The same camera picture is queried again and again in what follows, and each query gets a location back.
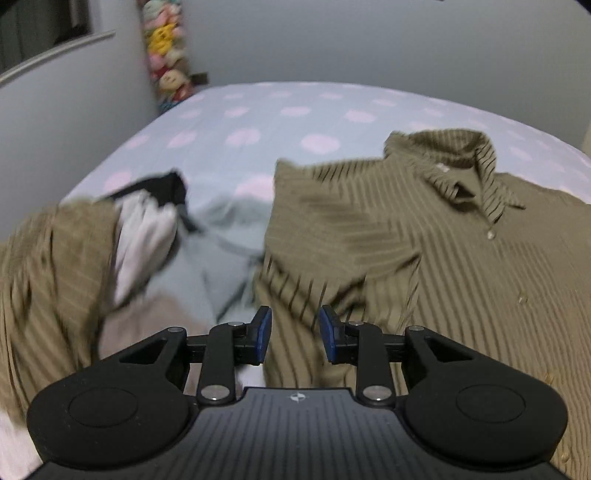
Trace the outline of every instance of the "stuffed toy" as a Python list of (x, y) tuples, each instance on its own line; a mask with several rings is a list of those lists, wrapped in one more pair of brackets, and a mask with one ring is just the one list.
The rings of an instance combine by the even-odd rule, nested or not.
[(137, 0), (161, 113), (193, 94), (178, 0)]

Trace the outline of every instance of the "polka dot bedsheet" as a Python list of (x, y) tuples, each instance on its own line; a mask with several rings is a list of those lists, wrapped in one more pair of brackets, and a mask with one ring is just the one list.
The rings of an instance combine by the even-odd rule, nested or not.
[(398, 90), (340, 83), (281, 82), (204, 90), (119, 147), (68, 197), (98, 196), (176, 168), (189, 208), (220, 195), (272, 200), (278, 158), (312, 164), (381, 156), (393, 130), (481, 130), (498, 171), (591, 203), (591, 160), (576, 148), (493, 113)]

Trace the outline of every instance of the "shirt collar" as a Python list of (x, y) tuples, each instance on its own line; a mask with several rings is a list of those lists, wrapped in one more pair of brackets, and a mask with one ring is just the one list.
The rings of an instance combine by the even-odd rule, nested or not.
[[(525, 208), (496, 178), (496, 152), (482, 132), (466, 129), (425, 130), (414, 134), (393, 132), (386, 140), (385, 157), (406, 161), (447, 201), (474, 202), (490, 223), (496, 222), (506, 205)], [(475, 182), (465, 181), (458, 169), (475, 171)]]

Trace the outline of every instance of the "window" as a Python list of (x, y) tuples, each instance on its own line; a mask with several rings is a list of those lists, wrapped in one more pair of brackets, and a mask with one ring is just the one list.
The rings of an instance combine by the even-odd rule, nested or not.
[(89, 33), (88, 0), (0, 0), (0, 73)]

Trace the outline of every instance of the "light blue cloth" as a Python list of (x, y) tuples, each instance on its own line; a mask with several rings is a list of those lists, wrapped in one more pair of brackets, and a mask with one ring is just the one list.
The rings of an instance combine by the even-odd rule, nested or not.
[(249, 322), (256, 312), (252, 276), (270, 216), (270, 203), (251, 198), (222, 198), (193, 213), (181, 211), (177, 245), (148, 283), (147, 295), (167, 293), (209, 326)]

